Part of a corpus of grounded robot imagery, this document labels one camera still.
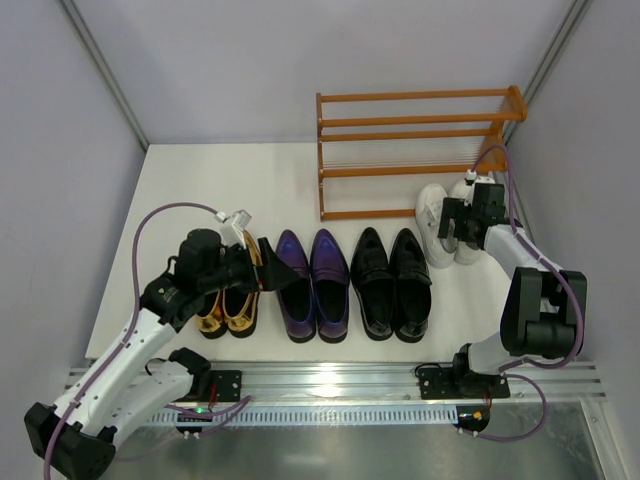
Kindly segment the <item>black patent loafer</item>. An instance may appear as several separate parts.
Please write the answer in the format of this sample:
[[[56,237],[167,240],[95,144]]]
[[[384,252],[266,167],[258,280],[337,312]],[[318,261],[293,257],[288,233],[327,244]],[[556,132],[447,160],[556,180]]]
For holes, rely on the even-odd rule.
[[[394,277],[393,331],[401,341],[417,343],[428,329],[432,282],[425,255],[410,229],[397,234],[389,263]]]
[[[358,239],[350,274],[366,335],[374,341],[389,339],[395,313],[394,277],[382,240],[373,227],[365,228]]]

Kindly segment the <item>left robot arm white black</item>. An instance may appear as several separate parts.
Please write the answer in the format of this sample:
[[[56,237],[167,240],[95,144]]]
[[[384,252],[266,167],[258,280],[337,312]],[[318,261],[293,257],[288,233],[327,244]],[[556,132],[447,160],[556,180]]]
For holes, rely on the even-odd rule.
[[[209,229],[191,231],[167,269],[139,297],[130,324],[77,383],[52,405],[35,403],[24,422],[45,470],[68,479],[97,479],[124,440],[152,414],[184,398],[204,397],[211,364],[188,348],[140,384],[133,381],[207,302],[223,290],[281,290],[298,274],[278,258],[269,241],[258,241],[252,260],[241,241],[223,244]]]

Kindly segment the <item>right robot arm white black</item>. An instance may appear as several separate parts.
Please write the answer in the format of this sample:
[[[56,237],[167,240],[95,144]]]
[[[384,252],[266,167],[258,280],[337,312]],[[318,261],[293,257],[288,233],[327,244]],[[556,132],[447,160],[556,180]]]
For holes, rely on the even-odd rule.
[[[584,343],[587,279],[552,262],[529,240],[505,203],[503,185],[477,184],[470,200],[445,198],[438,236],[486,252],[510,279],[498,332],[454,355],[454,392],[478,398],[520,365],[552,370],[574,360]]]

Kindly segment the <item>white sneaker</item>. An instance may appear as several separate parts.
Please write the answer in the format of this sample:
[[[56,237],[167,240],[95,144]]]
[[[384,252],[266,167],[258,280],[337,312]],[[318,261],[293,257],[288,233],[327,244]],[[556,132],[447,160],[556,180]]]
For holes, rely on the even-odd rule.
[[[462,199],[466,204],[473,200],[474,189],[477,184],[494,184],[495,180],[489,176],[478,176],[472,184],[468,184],[465,179],[457,181],[449,190],[449,196]],[[462,265],[472,265],[481,256],[480,248],[475,244],[458,241],[457,250],[454,254],[456,263]]]
[[[449,267],[454,261],[457,241],[438,236],[445,189],[437,183],[426,185],[419,193],[415,218],[421,234],[422,246],[430,266],[438,269]]]

